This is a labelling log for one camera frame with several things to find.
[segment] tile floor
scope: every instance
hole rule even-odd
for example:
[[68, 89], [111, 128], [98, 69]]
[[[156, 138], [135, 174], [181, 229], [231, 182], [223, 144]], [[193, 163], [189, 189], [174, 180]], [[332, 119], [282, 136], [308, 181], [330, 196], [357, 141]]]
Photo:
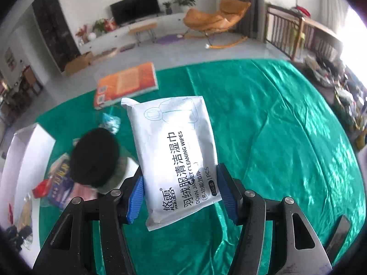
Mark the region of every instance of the tile floor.
[[[216, 36], [214, 44], [228, 44], [238, 38], [238, 34], [224, 33]], [[206, 49], [206, 43], [205, 38], [185, 39], [168, 45], [143, 42], [140, 47], [119, 53], [109, 60], [89, 66], [70, 77], [51, 77], [40, 95], [33, 99], [31, 106], [8, 128], [0, 149], [7, 152], [15, 131], [34, 123], [39, 115], [53, 107], [94, 90], [100, 78], [148, 61], [154, 63], [156, 70], [161, 70], [234, 58], [288, 59], [272, 45], [265, 45], [254, 39], [248, 39], [227, 49]]]

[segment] cleaning wipes packet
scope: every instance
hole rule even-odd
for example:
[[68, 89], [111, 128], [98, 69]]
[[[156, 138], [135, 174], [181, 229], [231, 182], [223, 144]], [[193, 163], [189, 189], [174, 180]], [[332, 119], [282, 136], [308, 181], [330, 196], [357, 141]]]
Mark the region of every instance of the cleaning wipes packet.
[[213, 131], [202, 96], [138, 103], [127, 109], [144, 177], [146, 226], [154, 230], [222, 198]]

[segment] purple mat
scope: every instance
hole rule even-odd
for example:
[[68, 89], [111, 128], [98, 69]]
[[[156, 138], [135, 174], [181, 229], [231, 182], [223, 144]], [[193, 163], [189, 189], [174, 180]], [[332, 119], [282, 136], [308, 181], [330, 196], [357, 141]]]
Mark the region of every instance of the purple mat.
[[170, 35], [166, 35], [163, 36], [159, 39], [156, 40], [156, 43], [158, 44], [171, 44], [173, 42], [177, 42], [180, 40], [183, 40], [184, 38], [178, 38], [177, 34], [170, 34]]

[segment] green tablecloth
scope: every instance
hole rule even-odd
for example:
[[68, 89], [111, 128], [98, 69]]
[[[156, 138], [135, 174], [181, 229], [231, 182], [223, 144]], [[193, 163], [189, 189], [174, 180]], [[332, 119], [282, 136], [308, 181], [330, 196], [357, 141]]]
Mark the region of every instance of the green tablecloth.
[[[218, 161], [233, 177], [264, 198], [292, 196], [326, 243], [341, 214], [351, 231], [341, 253], [361, 229], [366, 204], [361, 174], [342, 126], [316, 89], [288, 62], [230, 60], [177, 67], [157, 72], [159, 90], [139, 102], [202, 95], [212, 124]], [[69, 100], [37, 119], [55, 139], [50, 162], [70, 152], [72, 139], [97, 127], [94, 92]], [[136, 156], [125, 111], [104, 109], [122, 119], [119, 143]], [[40, 210], [44, 243], [60, 211]], [[139, 275], [227, 274], [241, 227], [228, 219], [222, 202], [167, 227], [148, 232], [146, 206], [133, 225], [124, 226]], [[267, 272], [271, 246], [267, 222], [260, 274]], [[103, 261], [95, 241], [98, 273]]]

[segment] white box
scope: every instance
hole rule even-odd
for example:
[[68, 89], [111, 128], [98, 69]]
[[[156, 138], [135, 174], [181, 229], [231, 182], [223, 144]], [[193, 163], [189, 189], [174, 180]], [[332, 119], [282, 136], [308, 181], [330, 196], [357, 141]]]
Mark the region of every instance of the white box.
[[[14, 224], [17, 223], [28, 192], [34, 189], [45, 176], [55, 139], [39, 124], [20, 129], [14, 134], [5, 160], [0, 182], [0, 225], [6, 229], [9, 204], [13, 209]], [[33, 267], [40, 251], [39, 199], [32, 201], [33, 242], [30, 250], [22, 248], [21, 255]]]

